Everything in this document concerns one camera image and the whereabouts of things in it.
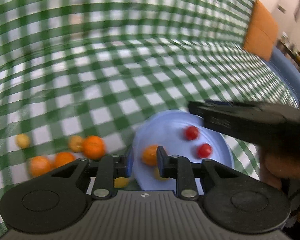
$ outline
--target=metal screw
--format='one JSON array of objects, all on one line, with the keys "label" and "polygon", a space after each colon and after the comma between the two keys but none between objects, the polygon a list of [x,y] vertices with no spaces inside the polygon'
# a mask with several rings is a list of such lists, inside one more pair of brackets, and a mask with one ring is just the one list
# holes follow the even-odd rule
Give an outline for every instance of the metal screw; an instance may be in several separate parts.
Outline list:
[{"label": "metal screw", "polygon": [[186,198],[191,198],[191,197],[195,197],[197,195],[197,193],[192,189],[184,189],[181,192],[181,195]]},{"label": "metal screw", "polygon": [[106,197],[109,195],[109,193],[109,190],[105,188],[98,188],[93,192],[93,194],[97,197]]}]

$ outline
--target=orange cushion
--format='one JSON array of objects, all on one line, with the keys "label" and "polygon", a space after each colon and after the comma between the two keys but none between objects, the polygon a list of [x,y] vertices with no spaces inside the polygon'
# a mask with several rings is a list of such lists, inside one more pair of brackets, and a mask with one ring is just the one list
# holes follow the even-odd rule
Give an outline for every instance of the orange cushion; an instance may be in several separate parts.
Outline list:
[{"label": "orange cushion", "polygon": [[277,22],[266,7],[256,0],[243,49],[269,61],[277,34]]}]

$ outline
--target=person's hand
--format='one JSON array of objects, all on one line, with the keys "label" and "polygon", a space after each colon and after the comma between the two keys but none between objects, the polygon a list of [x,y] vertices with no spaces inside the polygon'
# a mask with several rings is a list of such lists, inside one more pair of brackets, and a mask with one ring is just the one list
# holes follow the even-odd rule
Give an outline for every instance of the person's hand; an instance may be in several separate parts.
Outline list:
[{"label": "person's hand", "polygon": [[[282,151],[280,154],[264,148],[259,151],[260,180],[277,189],[282,187],[280,179],[300,180],[300,159]],[[300,212],[297,220],[300,223]]]}]

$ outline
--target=small orange fruit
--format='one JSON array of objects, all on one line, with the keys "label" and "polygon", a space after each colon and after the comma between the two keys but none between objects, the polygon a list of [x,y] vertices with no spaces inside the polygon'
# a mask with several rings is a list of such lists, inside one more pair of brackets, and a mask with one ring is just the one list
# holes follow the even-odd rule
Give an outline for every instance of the small orange fruit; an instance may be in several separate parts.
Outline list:
[{"label": "small orange fruit", "polygon": [[79,135],[71,136],[68,141],[68,146],[71,151],[74,153],[81,152],[83,138]]},{"label": "small orange fruit", "polygon": [[150,165],[150,166],[156,166],[157,165],[157,147],[158,145],[150,145],[148,146],[142,154],[141,160],[143,163]]},{"label": "small orange fruit", "polygon": [[53,165],[55,168],[59,168],[65,164],[73,162],[74,160],[75,160],[75,157],[71,153],[61,152],[61,153],[58,153],[56,155],[56,157],[54,158]]},{"label": "small orange fruit", "polygon": [[98,160],[105,155],[106,145],[102,138],[91,135],[83,141],[82,152],[89,159]]},{"label": "small orange fruit", "polygon": [[129,184],[128,178],[119,177],[119,178],[114,179],[114,187],[115,188],[127,187],[128,184]]},{"label": "small orange fruit", "polygon": [[38,177],[52,170],[50,160],[45,156],[36,156],[30,159],[30,174]]}]

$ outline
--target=black object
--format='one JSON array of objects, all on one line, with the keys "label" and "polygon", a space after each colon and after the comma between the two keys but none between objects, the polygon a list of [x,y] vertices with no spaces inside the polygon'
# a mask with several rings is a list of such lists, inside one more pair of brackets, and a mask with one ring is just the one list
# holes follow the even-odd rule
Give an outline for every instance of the black object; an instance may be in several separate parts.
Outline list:
[{"label": "black object", "polygon": [[300,223],[298,221],[292,228],[284,228],[282,231],[292,239],[300,240]]},{"label": "black object", "polygon": [[300,138],[300,110],[266,102],[189,102],[191,114],[204,118],[208,129],[258,145]]},{"label": "black object", "polygon": [[158,147],[160,175],[176,179],[176,194],[115,190],[114,179],[130,176],[132,160],[128,153],[82,158],[10,189],[0,201],[9,229],[1,239],[175,239],[177,232],[182,239],[288,239],[279,229],[290,205],[277,189],[213,160],[190,163]]},{"label": "black object", "polygon": [[242,234],[262,234],[282,228],[289,217],[290,204],[285,194],[214,160],[191,163],[192,169],[187,171],[189,176],[181,178],[184,185],[180,186],[179,168],[189,160],[167,156],[162,146],[157,149],[157,158],[163,178],[178,178],[176,195],[180,198],[183,198],[185,184],[194,190],[193,174],[200,177],[205,194],[201,205],[207,215],[223,228]]}]

